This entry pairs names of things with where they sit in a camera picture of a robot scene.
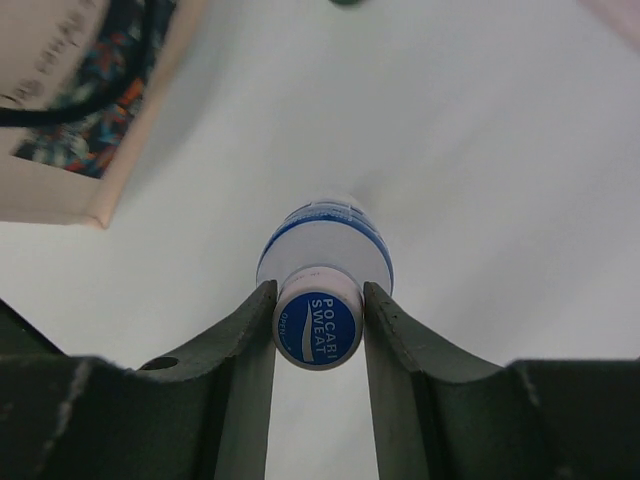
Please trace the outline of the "beige canvas tote bag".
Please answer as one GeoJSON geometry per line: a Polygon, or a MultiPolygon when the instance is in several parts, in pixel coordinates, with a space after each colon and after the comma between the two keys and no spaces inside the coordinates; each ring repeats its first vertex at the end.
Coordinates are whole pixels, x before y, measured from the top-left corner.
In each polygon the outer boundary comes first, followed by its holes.
{"type": "Polygon", "coordinates": [[[203,1],[1,5],[1,217],[106,228],[203,1]]]}

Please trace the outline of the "green Perrier bottle back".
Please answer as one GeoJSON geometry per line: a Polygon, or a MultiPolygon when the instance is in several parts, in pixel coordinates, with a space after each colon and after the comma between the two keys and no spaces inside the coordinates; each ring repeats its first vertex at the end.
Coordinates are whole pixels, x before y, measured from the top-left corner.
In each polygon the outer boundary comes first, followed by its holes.
{"type": "Polygon", "coordinates": [[[365,2],[365,0],[329,0],[330,3],[341,9],[353,9],[365,2]]]}

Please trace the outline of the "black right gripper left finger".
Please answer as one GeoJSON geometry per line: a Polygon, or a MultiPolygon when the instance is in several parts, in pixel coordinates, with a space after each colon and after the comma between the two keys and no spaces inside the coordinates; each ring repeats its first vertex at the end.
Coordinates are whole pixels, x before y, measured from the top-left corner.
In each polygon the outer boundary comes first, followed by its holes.
{"type": "Polygon", "coordinates": [[[1,354],[5,479],[261,479],[274,377],[274,282],[138,370],[1,354]]]}

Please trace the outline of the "blue label bottle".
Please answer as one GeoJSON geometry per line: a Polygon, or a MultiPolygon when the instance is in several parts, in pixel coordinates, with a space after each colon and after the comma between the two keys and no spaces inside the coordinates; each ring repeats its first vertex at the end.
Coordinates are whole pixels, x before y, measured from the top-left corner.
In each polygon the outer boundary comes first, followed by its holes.
{"type": "Polygon", "coordinates": [[[279,352],[311,371],[349,360],[364,328],[364,285],[394,288],[391,254],[351,196],[324,196],[292,211],[267,241],[257,283],[278,287],[272,333],[279,352]]]}

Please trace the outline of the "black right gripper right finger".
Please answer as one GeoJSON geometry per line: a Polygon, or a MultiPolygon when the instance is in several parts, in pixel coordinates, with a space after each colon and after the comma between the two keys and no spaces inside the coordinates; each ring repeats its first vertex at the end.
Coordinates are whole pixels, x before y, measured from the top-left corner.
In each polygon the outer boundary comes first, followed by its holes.
{"type": "Polygon", "coordinates": [[[446,340],[377,284],[365,353],[383,479],[635,479],[639,364],[518,360],[446,340]]]}

